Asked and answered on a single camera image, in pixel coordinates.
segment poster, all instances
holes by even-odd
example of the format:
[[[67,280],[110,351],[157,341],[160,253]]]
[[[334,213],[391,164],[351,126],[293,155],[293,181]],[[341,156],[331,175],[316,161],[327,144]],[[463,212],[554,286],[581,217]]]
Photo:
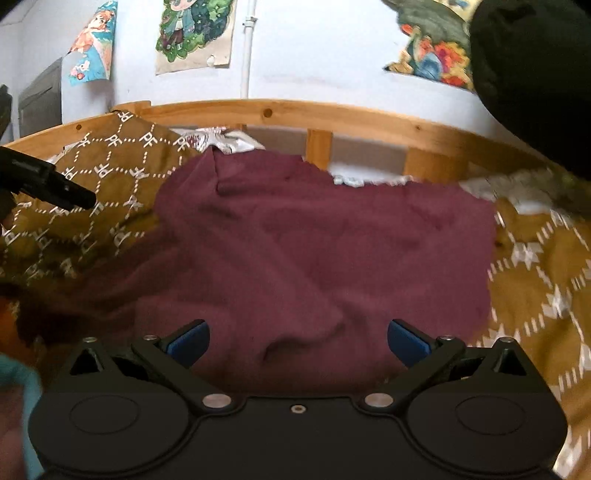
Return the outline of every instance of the poster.
[[[480,0],[383,0],[398,12],[408,43],[384,67],[473,89],[468,25]]]
[[[236,0],[164,0],[156,74],[227,66]]]
[[[111,78],[117,1],[109,0],[99,7],[70,48],[69,54],[82,54],[82,58],[69,73],[71,85]]]

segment pillow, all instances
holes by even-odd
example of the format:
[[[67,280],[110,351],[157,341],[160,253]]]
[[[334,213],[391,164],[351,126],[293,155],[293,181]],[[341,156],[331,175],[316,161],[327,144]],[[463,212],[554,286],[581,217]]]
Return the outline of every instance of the pillow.
[[[522,215],[561,210],[588,218],[591,213],[589,183],[550,168],[475,178],[460,182],[460,186],[491,202],[506,198]]]
[[[196,129],[175,128],[173,131],[182,135],[189,147],[200,152],[204,152],[211,146],[218,148],[227,155],[250,152],[257,149],[265,150],[263,145],[241,130],[227,130],[225,127],[210,127]]]
[[[410,175],[399,175],[390,180],[384,181],[368,181],[358,179],[356,177],[345,177],[343,175],[333,175],[333,182],[335,185],[347,185],[349,187],[359,188],[365,185],[380,185],[380,184],[387,184],[392,187],[396,185],[406,185],[409,181],[415,181]]]
[[[57,163],[69,180],[96,192],[95,208],[67,212],[19,195],[14,226],[2,233],[0,277],[27,284],[72,277],[117,255],[157,223],[156,192],[198,154],[179,134],[129,112],[105,118]]]
[[[520,215],[506,199],[496,207],[495,254],[488,269],[491,313],[472,343],[491,346],[503,336],[519,341],[569,422],[554,471],[562,478],[589,479],[591,222],[556,210]]]

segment wooden bed rail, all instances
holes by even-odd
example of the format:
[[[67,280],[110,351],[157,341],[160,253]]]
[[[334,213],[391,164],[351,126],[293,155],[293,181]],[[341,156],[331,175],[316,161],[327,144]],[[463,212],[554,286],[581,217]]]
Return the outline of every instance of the wooden bed rail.
[[[456,181],[469,162],[489,171],[511,173],[543,164],[536,156],[480,135],[397,113],[296,100],[213,100],[152,106],[150,101],[118,105],[167,127],[243,128],[245,125],[308,130],[306,160],[326,169],[333,135],[346,135],[408,147],[405,174],[430,181]],[[104,115],[61,125],[7,147],[50,157],[95,129]]]

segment maroon blanket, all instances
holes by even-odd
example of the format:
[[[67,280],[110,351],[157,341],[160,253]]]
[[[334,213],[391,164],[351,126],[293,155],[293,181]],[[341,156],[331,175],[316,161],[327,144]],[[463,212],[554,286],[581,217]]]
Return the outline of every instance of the maroon blanket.
[[[456,186],[335,186],[300,157],[208,150],[160,190],[161,225],[77,282],[61,340],[211,328],[194,370],[230,391],[363,389],[400,368],[402,318],[471,339],[486,325],[492,204]]]

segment white wall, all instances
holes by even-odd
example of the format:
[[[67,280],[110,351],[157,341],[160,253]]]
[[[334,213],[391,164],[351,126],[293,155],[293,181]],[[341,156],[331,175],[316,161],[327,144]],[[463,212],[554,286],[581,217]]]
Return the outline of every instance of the white wall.
[[[12,25],[22,22],[22,19],[27,16],[29,10],[35,5],[37,0],[21,0],[21,2],[12,9],[12,11],[0,21],[2,25]]]
[[[104,0],[38,0],[23,22],[19,77],[29,84],[63,56]],[[155,75],[161,0],[119,0],[112,72],[112,103],[153,104],[238,98],[248,0],[237,0],[228,68]],[[258,0],[250,96],[337,102],[414,115],[489,138],[521,144],[465,90],[383,71],[397,59],[405,35],[397,14],[381,0]],[[97,113],[77,90],[64,120]],[[94,100],[101,93],[90,92]],[[100,102],[94,102],[94,109]]]
[[[66,55],[80,30],[103,3],[105,0],[37,1],[21,24],[23,65],[20,82],[23,87]]]
[[[19,55],[21,28],[19,24],[0,27],[0,85],[8,87],[12,95],[12,133],[18,138],[18,107],[17,100],[20,92],[19,65],[22,58]]]
[[[102,115],[114,106],[114,84],[108,80],[70,84],[69,71],[82,58],[81,53],[74,52],[61,61],[61,121],[64,124]]]
[[[383,71],[406,39],[381,0],[258,0],[252,98],[336,102],[511,135],[466,90]]]

